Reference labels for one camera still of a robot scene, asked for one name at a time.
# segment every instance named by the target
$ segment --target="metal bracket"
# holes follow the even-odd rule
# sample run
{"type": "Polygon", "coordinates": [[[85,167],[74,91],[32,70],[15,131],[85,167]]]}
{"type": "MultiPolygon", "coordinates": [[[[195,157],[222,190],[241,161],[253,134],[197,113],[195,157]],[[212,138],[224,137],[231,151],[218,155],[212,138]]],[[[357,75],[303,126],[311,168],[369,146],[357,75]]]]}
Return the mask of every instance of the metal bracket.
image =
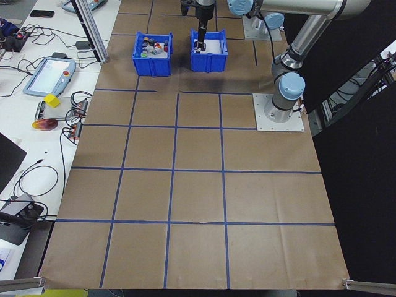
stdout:
{"type": "Polygon", "coordinates": [[[389,283],[356,282],[354,280],[344,279],[342,280],[342,285],[347,290],[396,296],[396,285],[389,283]]]}
{"type": "Polygon", "coordinates": [[[0,292],[13,292],[33,288],[43,288],[45,278],[33,277],[20,280],[0,280],[0,292]]]}
{"type": "Polygon", "coordinates": [[[276,123],[265,115],[264,106],[269,100],[272,100],[272,97],[272,94],[253,94],[257,130],[271,132],[304,132],[303,119],[299,111],[292,113],[291,118],[285,123],[276,123]]]}
{"type": "MultiPolygon", "coordinates": [[[[250,40],[270,40],[270,35],[266,29],[264,22],[259,20],[257,17],[251,19],[246,16],[242,16],[243,30],[245,32],[245,39],[250,40]]],[[[279,29],[271,30],[271,36],[273,41],[281,41],[282,36],[279,29]]]]}

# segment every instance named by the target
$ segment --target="floor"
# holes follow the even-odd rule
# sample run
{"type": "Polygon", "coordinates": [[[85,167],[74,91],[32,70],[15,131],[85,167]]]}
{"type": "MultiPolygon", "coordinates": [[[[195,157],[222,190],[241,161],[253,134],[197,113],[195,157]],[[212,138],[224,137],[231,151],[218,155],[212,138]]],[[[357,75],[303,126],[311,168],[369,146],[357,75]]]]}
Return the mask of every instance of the floor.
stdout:
{"type": "Polygon", "coordinates": [[[256,131],[269,44],[244,41],[218,1],[209,30],[226,28],[232,58],[193,73],[197,23],[173,0],[122,2],[43,266],[50,287],[338,288],[348,276],[311,134],[256,131]],[[136,74],[137,31],[173,32],[170,77],[136,74]]]}

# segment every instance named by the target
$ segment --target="tablet screen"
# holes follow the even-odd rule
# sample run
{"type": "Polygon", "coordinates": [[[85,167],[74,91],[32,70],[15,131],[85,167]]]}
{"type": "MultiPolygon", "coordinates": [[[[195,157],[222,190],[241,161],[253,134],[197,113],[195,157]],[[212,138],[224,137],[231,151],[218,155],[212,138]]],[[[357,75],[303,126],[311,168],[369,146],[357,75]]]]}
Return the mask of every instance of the tablet screen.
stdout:
{"type": "Polygon", "coordinates": [[[51,93],[63,75],[63,70],[67,69],[69,65],[70,63],[65,61],[47,60],[29,90],[51,93]]]}

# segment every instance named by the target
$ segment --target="smartphone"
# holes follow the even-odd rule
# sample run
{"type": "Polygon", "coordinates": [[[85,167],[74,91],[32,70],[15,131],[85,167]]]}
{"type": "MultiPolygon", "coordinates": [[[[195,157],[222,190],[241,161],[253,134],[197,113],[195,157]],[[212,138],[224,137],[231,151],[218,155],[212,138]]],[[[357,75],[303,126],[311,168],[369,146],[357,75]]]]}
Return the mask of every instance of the smartphone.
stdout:
{"type": "Polygon", "coordinates": [[[36,9],[32,10],[30,17],[53,17],[55,11],[38,11],[36,9]]]}

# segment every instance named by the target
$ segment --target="blue plastic bin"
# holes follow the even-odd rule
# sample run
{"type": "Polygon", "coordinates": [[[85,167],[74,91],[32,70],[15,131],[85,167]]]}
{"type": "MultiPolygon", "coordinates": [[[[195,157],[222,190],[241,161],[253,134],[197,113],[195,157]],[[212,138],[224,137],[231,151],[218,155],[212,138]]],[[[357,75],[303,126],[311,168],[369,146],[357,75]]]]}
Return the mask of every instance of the blue plastic bin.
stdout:
{"type": "Polygon", "coordinates": [[[171,75],[171,54],[173,53],[172,44],[173,35],[150,35],[137,32],[134,51],[132,53],[132,61],[135,65],[137,74],[141,76],[169,76],[171,75]],[[168,40],[168,57],[167,58],[141,58],[143,38],[149,37],[157,42],[165,42],[168,40]]]}
{"type": "Polygon", "coordinates": [[[198,32],[191,30],[191,69],[196,72],[223,72],[228,56],[225,30],[205,34],[205,40],[220,40],[220,54],[196,54],[194,51],[196,39],[198,32]]]}

